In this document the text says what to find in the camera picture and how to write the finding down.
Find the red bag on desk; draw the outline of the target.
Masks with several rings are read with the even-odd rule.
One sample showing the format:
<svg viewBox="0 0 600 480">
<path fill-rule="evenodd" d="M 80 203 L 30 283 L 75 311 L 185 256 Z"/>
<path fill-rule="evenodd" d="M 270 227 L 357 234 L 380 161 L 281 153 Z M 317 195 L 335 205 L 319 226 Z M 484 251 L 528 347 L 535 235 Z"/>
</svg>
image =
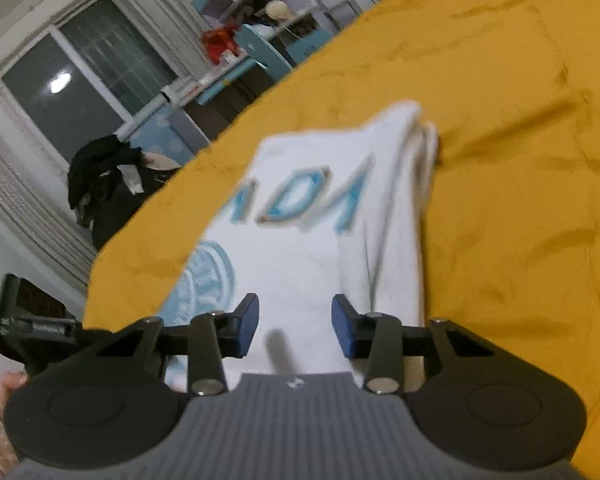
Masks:
<svg viewBox="0 0 600 480">
<path fill-rule="evenodd" d="M 201 43 L 212 64 L 219 65 L 225 51 L 228 51 L 235 56 L 240 53 L 240 47 L 235 41 L 237 31 L 237 25 L 228 24 L 219 28 L 207 30 L 202 34 Z"/>
</svg>

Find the white Nevada sweatshirt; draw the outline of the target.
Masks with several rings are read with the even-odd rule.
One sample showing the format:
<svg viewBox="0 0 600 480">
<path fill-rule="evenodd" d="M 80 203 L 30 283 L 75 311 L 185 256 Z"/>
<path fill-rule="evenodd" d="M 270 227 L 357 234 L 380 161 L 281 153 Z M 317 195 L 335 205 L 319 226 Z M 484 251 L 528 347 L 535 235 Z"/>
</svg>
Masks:
<svg viewBox="0 0 600 480">
<path fill-rule="evenodd" d="M 259 297 L 248 354 L 224 363 L 231 386 L 247 373 L 361 374 L 332 328 L 339 294 L 360 313 L 422 324 L 420 219 L 438 135 L 421 112 L 402 101 L 352 129 L 260 143 L 160 310 L 186 325 Z"/>
</svg>

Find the mustard yellow quilted bedspread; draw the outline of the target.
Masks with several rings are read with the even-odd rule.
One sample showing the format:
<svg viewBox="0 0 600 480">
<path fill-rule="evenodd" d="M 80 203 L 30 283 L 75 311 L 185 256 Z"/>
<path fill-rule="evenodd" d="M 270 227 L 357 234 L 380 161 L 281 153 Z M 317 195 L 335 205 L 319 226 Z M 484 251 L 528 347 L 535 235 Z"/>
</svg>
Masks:
<svg viewBox="0 0 600 480">
<path fill-rule="evenodd" d="M 422 104 L 440 148 L 427 311 L 576 389 L 574 462 L 600 479 L 600 0 L 382 0 L 248 107 L 102 250 L 84 321 L 166 299 L 202 230 L 275 133 Z"/>
</svg>

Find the blue wooden chair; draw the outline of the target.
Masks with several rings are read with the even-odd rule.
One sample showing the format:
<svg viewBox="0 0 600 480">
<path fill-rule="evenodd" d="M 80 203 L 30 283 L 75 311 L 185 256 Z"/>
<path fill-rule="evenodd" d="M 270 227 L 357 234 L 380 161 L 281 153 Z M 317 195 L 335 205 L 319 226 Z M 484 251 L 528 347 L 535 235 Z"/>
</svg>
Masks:
<svg viewBox="0 0 600 480">
<path fill-rule="evenodd" d="M 238 28 L 235 41 L 268 74 L 272 81 L 284 79 L 294 69 L 294 66 L 288 63 L 279 50 L 250 25 L 242 25 Z"/>
</svg>

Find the black clothes pile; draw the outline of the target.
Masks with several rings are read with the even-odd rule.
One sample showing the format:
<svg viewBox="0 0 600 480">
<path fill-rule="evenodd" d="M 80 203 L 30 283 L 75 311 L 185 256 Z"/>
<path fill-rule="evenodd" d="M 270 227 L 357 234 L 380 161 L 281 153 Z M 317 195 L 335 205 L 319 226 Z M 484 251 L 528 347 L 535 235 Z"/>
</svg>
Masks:
<svg viewBox="0 0 600 480">
<path fill-rule="evenodd" d="M 96 250 L 108 243 L 143 203 L 181 168 L 175 160 L 134 148 L 113 134 L 93 140 L 73 157 L 68 204 L 76 223 L 91 233 Z"/>
</svg>

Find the window with white frame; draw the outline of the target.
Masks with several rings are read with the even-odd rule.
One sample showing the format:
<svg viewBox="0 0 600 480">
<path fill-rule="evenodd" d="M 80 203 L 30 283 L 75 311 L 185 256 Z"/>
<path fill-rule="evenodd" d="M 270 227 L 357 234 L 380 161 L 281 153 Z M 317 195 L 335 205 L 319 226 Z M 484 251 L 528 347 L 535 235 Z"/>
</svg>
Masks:
<svg viewBox="0 0 600 480">
<path fill-rule="evenodd" d="M 63 165 L 102 136 L 185 164 L 193 151 L 160 96 L 177 81 L 178 70 L 120 0 L 87 1 L 0 68 L 1 94 Z"/>
</svg>

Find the cream knitted hat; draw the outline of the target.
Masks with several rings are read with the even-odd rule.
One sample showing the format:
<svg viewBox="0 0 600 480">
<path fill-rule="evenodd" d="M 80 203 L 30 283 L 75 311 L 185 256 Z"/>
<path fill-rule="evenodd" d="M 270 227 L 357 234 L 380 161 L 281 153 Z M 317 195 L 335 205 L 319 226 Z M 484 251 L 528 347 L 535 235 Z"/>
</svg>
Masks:
<svg viewBox="0 0 600 480">
<path fill-rule="evenodd" d="M 282 0 L 272 0 L 264 7 L 264 13 L 273 21 L 283 23 L 292 18 L 291 10 Z"/>
</svg>

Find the white blue desk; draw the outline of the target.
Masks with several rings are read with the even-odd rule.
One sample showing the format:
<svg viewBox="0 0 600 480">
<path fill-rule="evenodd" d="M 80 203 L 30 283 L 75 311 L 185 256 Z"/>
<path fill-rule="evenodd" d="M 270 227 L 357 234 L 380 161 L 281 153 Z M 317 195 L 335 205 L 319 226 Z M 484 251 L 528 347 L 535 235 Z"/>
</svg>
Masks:
<svg viewBox="0 0 600 480">
<path fill-rule="evenodd" d="M 332 39 L 332 34 L 321 27 L 314 28 L 307 34 L 297 35 L 286 25 L 280 25 L 279 27 L 250 26 L 264 39 L 268 40 L 273 47 L 276 47 L 279 53 L 294 68 Z M 181 87 L 164 88 L 162 94 L 170 108 L 168 113 L 169 125 L 181 136 L 194 132 L 202 136 L 204 132 L 194 122 L 193 118 L 186 113 L 184 107 L 190 102 L 195 102 L 200 106 L 208 104 L 225 88 L 234 84 L 235 81 L 238 81 L 255 68 L 263 72 L 272 81 L 246 51 L 240 48 L 240 53 L 237 56 L 233 55 L 228 61 L 224 61 L 213 70 L 210 70 L 200 81 L 189 82 Z"/>
</svg>

